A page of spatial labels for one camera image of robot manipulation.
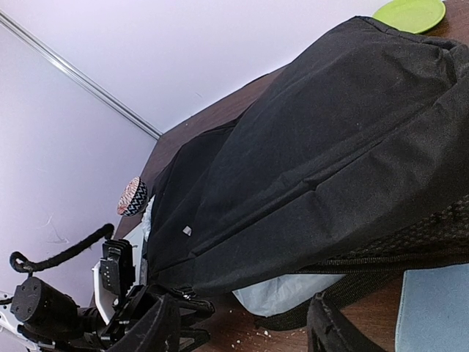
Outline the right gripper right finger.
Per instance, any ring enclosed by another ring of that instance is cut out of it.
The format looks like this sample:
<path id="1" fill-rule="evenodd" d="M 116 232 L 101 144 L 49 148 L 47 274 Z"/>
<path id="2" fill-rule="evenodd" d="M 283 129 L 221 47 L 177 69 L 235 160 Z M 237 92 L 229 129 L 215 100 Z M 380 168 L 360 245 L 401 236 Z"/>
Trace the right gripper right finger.
<path id="1" fill-rule="evenodd" d="M 384 352 L 362 334 L 336 307 L 317 293 L 309 304 L 307 314 L 308 351 Z"/>

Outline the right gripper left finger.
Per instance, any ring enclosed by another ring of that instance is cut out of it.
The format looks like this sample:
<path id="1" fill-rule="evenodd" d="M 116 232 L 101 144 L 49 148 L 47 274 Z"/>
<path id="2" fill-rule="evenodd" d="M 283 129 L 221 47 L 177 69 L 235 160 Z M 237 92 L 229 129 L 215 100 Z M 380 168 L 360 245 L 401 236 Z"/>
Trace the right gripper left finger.
<path id="1" fill-rule="evenodd" d="M 145 352 L 180 349 L 180 315 L 177 302 L 159 296 L 134 327 L 107 351 Z"/>

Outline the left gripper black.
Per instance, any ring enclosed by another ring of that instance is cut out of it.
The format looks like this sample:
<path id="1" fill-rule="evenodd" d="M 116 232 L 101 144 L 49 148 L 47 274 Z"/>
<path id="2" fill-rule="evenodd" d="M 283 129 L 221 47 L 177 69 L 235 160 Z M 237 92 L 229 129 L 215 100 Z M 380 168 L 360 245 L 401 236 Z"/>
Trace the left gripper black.
<path id="1" fill-rule="evenodd" d="M 108 324 L 97 318 L 91 319 L 90 326 L 85 328 L 84 344 L 75 347 L 76 351 L 107 351 L 122 339 L 143 317 L 159 296 L 171 296 L 179 306 L 180 315 L 180 349 L 194 351 L 210 340 L 210 334 L 194 326 L 210 318 L 215 307 L 209 301 L 199 300 L 180 290 L 170 290 L 159 285 L 136 286 L 122 302 Z"/>

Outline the black backpack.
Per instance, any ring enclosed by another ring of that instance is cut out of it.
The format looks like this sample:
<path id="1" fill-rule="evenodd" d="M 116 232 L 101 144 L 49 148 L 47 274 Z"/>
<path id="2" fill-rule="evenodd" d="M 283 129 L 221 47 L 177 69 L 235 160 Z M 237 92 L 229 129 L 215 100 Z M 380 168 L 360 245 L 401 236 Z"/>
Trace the black backpack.
<path id="1" fill-rule="evenodd" d="M 368 17 L 310 45 L 157 177 L 155 293 L 468 261 L 468 47 Z"/>

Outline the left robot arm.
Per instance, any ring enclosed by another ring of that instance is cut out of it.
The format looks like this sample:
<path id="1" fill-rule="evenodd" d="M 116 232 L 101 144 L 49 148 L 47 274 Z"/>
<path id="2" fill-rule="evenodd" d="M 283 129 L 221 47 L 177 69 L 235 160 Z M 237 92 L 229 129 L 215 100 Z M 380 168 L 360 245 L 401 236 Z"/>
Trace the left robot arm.
<path id="1" fill-rule="evenodd" d="M 28 351 L 194 351 L 210 340 L 195 324 L 210 318 L 209 301 L 138 285 L 105 321 L 97 307 L 80 307 L 37 277 L 1 301 L 1 324 Z"/>

